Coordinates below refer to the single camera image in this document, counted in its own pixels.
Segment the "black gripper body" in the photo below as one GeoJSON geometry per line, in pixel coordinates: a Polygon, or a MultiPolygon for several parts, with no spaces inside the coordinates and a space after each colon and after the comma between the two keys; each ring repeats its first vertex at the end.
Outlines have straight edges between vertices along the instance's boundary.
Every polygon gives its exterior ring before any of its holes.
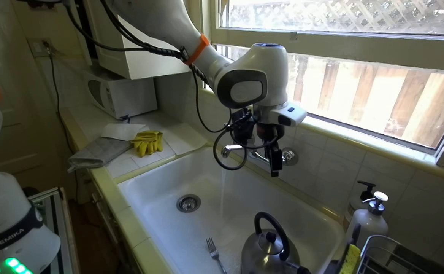
{"type": "Polygon", "coordinates": [[[230,135],[244,147],[268,147],[285,135],[285,128],[262,123],[248,108],[242,108],[230,115],[230,135]]]}

